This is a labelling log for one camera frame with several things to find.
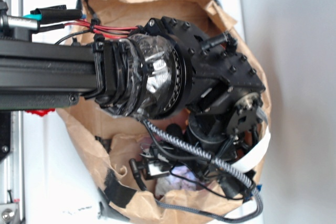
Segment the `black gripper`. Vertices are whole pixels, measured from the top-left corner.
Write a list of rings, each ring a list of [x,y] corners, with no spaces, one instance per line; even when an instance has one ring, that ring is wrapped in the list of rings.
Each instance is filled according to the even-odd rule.
[[[238,99],[226,114],[196,115],[192,113],[185,131],[176,124],[165,131],[149,121],[143,121],[152,143],[141,153],[142,159],[130,160],[134,180],[146,190],[144,180],[173,174],[178,166],[186,166],[195,175],[202,189],[217,181],[223,193],[220,197],[247,200],[256,187],[252,168],[233,169],[259,144],[259,126],[265,122],[261,95],[253,92]]]

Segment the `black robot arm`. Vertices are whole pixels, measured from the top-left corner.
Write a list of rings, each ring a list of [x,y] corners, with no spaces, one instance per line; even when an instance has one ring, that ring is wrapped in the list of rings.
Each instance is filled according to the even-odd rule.
[[[254,173],[232,167],[258,143],[265,86],[229,32],[210,37],[192,23],[152,18],[145,26],[99,28],[77,9],[28,17],[1,2],[1,110],[69,107],[94,99],[112,116],[140,121],[159,140],[129,161],[144,180],[188,167],[227,199],[254,194]]]

